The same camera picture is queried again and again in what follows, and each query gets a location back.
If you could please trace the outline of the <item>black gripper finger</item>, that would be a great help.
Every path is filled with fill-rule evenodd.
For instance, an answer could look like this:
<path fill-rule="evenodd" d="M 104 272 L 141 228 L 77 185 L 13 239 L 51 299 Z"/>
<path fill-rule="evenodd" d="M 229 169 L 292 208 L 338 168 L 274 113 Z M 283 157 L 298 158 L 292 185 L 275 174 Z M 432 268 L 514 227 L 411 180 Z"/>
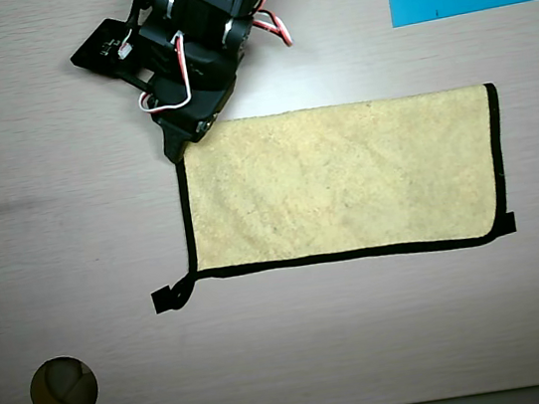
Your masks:
<path fill-rule="evenodd" d="M 173 163 L 178 164 L 183 158 L 184 149 L 191 141 L 191 134 L 180 127 L 171 124 L 162 124 L 164 156 Z"/>

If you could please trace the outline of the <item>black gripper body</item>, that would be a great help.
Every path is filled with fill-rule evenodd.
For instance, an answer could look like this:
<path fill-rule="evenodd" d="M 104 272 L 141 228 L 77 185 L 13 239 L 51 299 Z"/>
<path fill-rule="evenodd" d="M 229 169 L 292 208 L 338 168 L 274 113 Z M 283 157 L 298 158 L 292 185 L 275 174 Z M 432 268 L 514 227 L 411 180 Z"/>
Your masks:
<path fill-rule="evenodd" d="M 179 30 L 161 35 L 146 64 L 153 72 L 146 91 L 151 119 L 160 127 L 184 129 L 190 143 L 198 143 L 232 95 L 251 31 L 248 18 L 232 18 L 223 24 L 219 41 Z"/>

